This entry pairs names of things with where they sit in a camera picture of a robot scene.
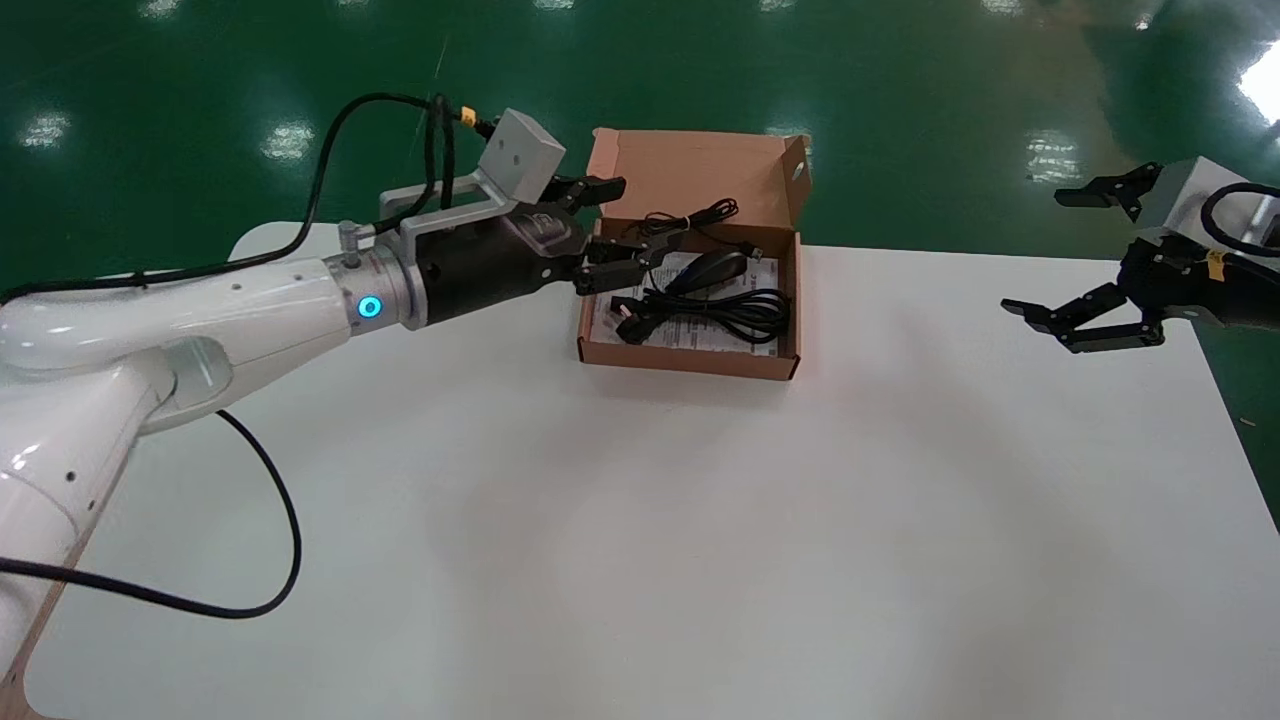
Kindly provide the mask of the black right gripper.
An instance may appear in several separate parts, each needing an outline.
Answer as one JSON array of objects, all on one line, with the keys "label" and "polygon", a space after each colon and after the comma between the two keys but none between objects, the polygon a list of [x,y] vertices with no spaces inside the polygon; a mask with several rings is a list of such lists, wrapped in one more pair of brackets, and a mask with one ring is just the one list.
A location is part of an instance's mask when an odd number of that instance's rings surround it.
[{"label": "black right gripper", "polygon": [[[1160,174],[1161,165],[1140,165],[1120,176],[1097,176],[1083,187],[1056,190],[1055,202],[1062,208],[1120,208],[1137,223],[1140,199]],[[1138,322],[1091,325],[1129,301],[1140,310]],[[1167,319],[1279,329],[1276,272],[1185,238],[1134,241],[1120,261],[1120,287],[1102,284],[1059,307],[1015,299],[1004,299],[1000,306],[1071,354],[1157,347],[1165,342]]]}]

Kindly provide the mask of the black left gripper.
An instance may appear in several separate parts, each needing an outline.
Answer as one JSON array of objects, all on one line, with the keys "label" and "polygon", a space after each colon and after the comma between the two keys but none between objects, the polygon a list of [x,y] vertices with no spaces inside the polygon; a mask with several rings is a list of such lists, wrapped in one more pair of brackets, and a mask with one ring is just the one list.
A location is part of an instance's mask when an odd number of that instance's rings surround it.
[{"label": "black left gripper", "polygon": [[545,202],[448,229],[411,231],[406,325],[436,325],[571,282],[580,297],[637,287],[680,251],[687,232],[591,234],[573,217],[623,197],[623,177],[554,176]]}]

